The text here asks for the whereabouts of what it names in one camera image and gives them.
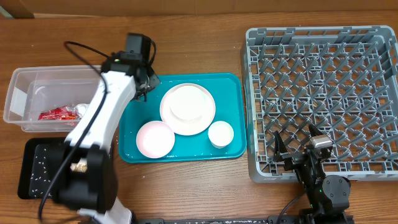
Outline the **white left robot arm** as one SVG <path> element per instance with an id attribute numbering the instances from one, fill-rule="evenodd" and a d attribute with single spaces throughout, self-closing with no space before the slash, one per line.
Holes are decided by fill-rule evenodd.
<path id="1" fill-rule="evenodd" d="M 39 205 L 41 218 L 47 197 L 90 223 L 135 223 L 134 212 L 118 199 L 112 140 L 130 101 L 146 98 L 160 84 L 152 68 L 156 44 L 144 34 L 129 33 L 125 49 L 105 56 L 100 68 L 92 67 L 99 83 L 89 107 L 54 149 L 50 185 Z"/>

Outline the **pink bowl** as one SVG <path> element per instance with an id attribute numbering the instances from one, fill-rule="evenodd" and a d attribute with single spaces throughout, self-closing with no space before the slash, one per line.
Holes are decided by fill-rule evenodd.
<path id="1" fill-rule="evenodd" d="M 162 121 L 150 121 L 137 133 L 136 145 L 139 152 L 150 158 L 166 156 L 175 144 L 175 133 Z"/>

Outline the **aluminium foil ball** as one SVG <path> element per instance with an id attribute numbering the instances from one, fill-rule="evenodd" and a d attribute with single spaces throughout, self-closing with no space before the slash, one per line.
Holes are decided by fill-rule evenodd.
<path id="1" fill-rule="evenodd" d="M 77 116 L 82 119 L 82 117 L 84 117 L 85 113 L 87 112 L 88 108 L 89 108 L 89 104 L 86 103 L 81 103 L 75 106 L 75 111 Z"/>

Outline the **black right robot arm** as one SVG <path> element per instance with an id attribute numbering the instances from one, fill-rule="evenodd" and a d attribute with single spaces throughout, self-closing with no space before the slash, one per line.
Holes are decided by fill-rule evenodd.
<path id="1" fill-rule="evenodd" d="M 300 196 L 290 201 L 277 217 L 277 223 L 353 223 L 346 216 L 349 208 L 351 182 L 340 175 L 326 175 L 322 162 L 329 159 L 333 141 L 313 124 L 309 124 L 311 138 L 303 152 L 289 153 L 279 134 L 274 132 L 274 161 L 283 162 L 284 170 L 294 171 L 302 184 L 310 208 L 302 209 L 297 216 L 285 216 L 287 209 Z"/>

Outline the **white cup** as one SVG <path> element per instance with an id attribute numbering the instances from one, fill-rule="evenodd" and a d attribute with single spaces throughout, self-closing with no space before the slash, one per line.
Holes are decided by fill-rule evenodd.
<path id="1" fill-rule="evenodd" d="M 208 128 L 208 138 L 215 148 L 221 149 L 232 142 L 234 131 L 226 121 L 216 121 Z"/>

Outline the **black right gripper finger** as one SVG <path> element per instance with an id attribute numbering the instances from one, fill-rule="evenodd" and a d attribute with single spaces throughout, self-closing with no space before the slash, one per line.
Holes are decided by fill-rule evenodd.
<path id="1" fill-rule="evenodd" d="M 278 131 L 274 131 L 275 146 L 274 146 L 274 161 L 282 162 L 286 160 L 288 151 Z"/>
<path id="2" fill-rule="evenodd" d="M 308 129 L 310 131 L 311 137 L 323 135 L 323 133 L 314 124 L 309 124 Z"/>

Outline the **red snack wrapper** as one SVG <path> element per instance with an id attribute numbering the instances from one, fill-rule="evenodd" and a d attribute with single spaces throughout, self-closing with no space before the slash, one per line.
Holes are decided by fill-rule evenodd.
<path id="1" fill-rule="evenodd" d="M 61 106 L 42 112 L 39 115 L 38 120 L 73 120 L 78 118 L 79 115 L 75 107 Z"/>

